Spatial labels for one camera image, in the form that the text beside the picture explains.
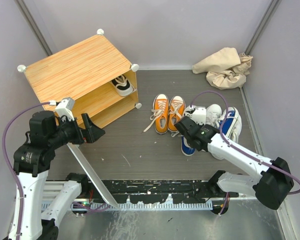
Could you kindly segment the blue sneaker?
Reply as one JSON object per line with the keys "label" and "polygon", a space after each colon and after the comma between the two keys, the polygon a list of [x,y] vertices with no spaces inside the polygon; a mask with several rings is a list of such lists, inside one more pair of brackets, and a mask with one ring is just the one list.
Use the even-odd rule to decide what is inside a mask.
{"label": "blue sneaker", "polygon": [[187,143],[187,139],[182,136],[181,137],[181,152],[185,156],[192,156],[195,153],[196,149],[190,147],[190,145]]}

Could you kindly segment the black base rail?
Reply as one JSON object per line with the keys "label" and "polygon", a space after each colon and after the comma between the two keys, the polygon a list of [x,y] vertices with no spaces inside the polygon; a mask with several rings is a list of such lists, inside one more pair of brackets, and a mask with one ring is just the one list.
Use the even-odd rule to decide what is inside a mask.
{"label": "black base rail", "polygon": [[[219,213],[226,193],[206,180],[102,180],[122,211],[190,211]],[[47,210],[65,181],[48,180],[41,212]],[[107,204],[90,180],[73,202],[92,210],[118,211]]]}

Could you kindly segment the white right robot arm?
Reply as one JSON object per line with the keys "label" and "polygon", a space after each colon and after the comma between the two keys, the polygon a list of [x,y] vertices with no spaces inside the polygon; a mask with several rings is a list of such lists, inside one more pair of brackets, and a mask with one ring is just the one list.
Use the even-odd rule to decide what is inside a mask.
{"label": "white right robot arm", "polygon": [[200,126],[187,116],[176,124],[191,148],[221,157],[245,172],[232,174],[218,170],[208,181],[215,197],[224,193],[239,193],[252,197],[269,209],[277,210],[294,186],[288,163],[278,157],[261,156],[225,137],[208,124]]}

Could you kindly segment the orange sneaker one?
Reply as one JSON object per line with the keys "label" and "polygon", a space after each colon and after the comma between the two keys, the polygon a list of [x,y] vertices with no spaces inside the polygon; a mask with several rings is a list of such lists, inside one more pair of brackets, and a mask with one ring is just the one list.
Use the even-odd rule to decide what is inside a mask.
{"label": "orange sneaker one", "polygon": [[178,131],[175,123],[182,118],[185,108],[186,103],[181,96],[176,95],[170,100],[167,125],[169,132],[176,133]]}
{"label": "orange sneaker one", "polygon": [[154,125],[154,129],[158,134],[165,134],[168,131],[168,110],[168,97],[163,93],[158,94],[152,104],[152,115],[150,116],[151,123],[143,130],[143,132],[147,132],[152,125]]}

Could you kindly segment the blue sneaker far one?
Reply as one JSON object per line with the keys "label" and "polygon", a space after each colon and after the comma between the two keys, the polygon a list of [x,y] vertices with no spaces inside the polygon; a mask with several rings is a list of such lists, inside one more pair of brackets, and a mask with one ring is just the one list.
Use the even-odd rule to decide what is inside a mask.
{"label": "blue sneaker far one", "polygon": [[240,135],[242,130],[242,118],[239,111],[235,107],[229,107],[228,110],[224,110],[221,117],[217,120],[218,126],[222,123],[222,133],[227,137],[230,137],[232,133],[237,136]]}

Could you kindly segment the wooden shoe cabinet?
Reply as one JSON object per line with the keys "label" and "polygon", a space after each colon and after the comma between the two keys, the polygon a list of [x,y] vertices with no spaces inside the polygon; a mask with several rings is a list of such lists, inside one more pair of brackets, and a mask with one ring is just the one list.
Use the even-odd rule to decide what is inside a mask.
{"label": "wooden shoe cabinet", "polygon": [[[17,70],[24,73],[38,100],[75,100],[72,108],[77,123],[84,125],[81,114],[87,113],[100,128],[104,128],[133,109],[139,109],[137,70],[98,29],[93,35],[28,66],[20,64]],[[120,96],[111,80],[124,75],[134,92]]]}

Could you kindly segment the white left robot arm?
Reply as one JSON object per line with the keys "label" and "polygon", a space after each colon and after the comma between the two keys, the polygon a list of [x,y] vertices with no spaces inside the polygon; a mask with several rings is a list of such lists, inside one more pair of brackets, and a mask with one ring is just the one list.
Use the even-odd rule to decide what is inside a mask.
{"label": "white left robot arm", "polygon": [[[76,119],[70,118],[68,113],[56,116],[49,110],[36,112],[29,120],[26,141],[15,151],[13,164],[8,165],[16,182],[15,209],[8,240],[57,239],[63,217],[77,197],[89,195],[90,182],[108,205],[116,205],[78,148],[81,144],[96,142],[105,131],[96,126],[88,114],[81,116],[84,128],[79,127]],[[44,186],[51,161],[56,156],[55,151],[65,145],[69,146],[85,173],[69,173],[60,192],[42,211]]]}

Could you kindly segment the beige cloth bag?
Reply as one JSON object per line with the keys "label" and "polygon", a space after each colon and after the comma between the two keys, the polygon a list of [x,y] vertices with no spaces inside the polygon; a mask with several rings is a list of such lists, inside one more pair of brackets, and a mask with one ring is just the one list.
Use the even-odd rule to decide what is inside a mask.
{"label": "beige cloth bag", "polygon": [[242,88],[252,66],[253,56],[224,47],[192,66],[194,74],[206,73],[206,80],[220,90]]}

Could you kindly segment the black white sneaker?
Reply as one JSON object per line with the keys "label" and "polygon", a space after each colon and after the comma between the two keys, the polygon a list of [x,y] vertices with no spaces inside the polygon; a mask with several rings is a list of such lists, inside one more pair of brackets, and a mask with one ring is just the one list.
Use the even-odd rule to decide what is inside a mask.
{"label": "black white sneaker", "polygon": [[135,91],[134,86],[130,83],[129,79],[124,75],[120,75],[112,79],[110,82],[115,88],[116,92],[122,97],[126,97]]}
{"label": "black white sneaker", "polygon": [[189,117],[189,118],[192,118],[192,115],[193,115],[193,112],[196,110],[196,105],[188,105],[184,111],[183,111],[183,114],[182,116],[186,116],[186,117]]}

